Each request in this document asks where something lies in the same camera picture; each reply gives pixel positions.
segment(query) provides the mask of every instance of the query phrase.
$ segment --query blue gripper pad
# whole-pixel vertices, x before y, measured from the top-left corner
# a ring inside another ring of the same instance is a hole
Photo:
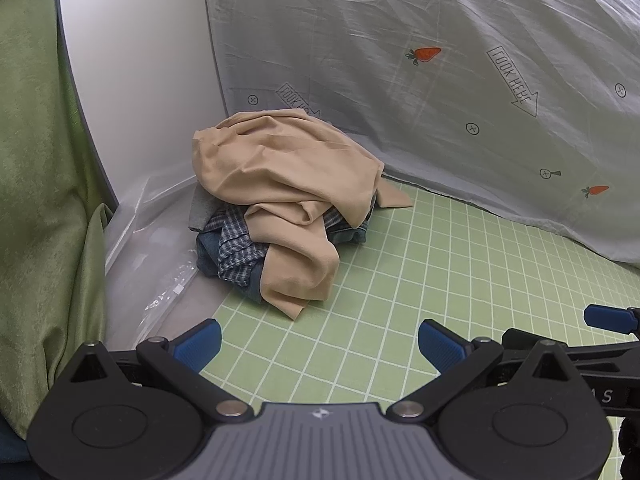
[[[463,361],[468,355],[465,347],[469,344],[433,319],[425,319],[418,329],[420,353],[440,373]]]
[[[638,318],[624,308],[590,304],[584,309],[584,322],[595,328],[631,334],[638,330]]]
[[[222,345],[222,329],[215,319],[206,319],[172,341],[174,358],[199,373]]]

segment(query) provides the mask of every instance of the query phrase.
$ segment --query green cutting mat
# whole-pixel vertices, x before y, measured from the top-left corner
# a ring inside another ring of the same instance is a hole
[[[291,322],[232,293],[216,313],[220,354],[203,374],[258,410],[264,400],[391,402],[436,376],[417,347],[433,318],[465,338],[517,328],[572,346],[624,336],[592,329],[587,304],[636,306],[640,271],[581,245],[415,187],[411,209],[377,210],[367,242],[338,250],[331,298]],[[611,420],[616,428],[618,420]],[[603,478],[617,478],[616,450]]]

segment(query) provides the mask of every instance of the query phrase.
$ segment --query orange carrot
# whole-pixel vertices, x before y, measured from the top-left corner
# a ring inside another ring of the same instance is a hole
[[[609,186],[591,186],[582,190],[585,198],[589,198],[589,195],[599,195],[609,189]]]
[[[408,54],[404,54],[407,59],[413,59],[414,65],[418,66],[418,61],[426,62],[437,56],[442,49],[437,46],[425,46],[423,48],[409,49]]]

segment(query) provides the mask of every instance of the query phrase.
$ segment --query pile of clothes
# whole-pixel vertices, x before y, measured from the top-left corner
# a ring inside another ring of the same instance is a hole
[[[412,205],[382,162],[303,110],[241,112],[197,132],[193,166],[198,268],[292,319],[328,297],[334,245],[365,242],[376,203]]]

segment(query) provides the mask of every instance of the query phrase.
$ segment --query black circular pivot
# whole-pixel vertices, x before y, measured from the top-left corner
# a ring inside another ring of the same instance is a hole
[[[135,442],[146,430],[146,415],[130,406],[100,406],[78,415],[76,438],[88,446],[111,449]]]
[[[577,396],[555,380],[471,391],[440,415],[442,445],[453,463],[481,480],[597,478],[611,430],[582,387]]]
[[[564,416],[538,404],[512,404],[495,412],[494,431],[517,446],[549,446],[566,433]]]
[[[188,402],[155,388],[101,382],[46,399],[44,415],[34,419],[29,452],[44,478],[159,480],[193,455],[203,428]]]

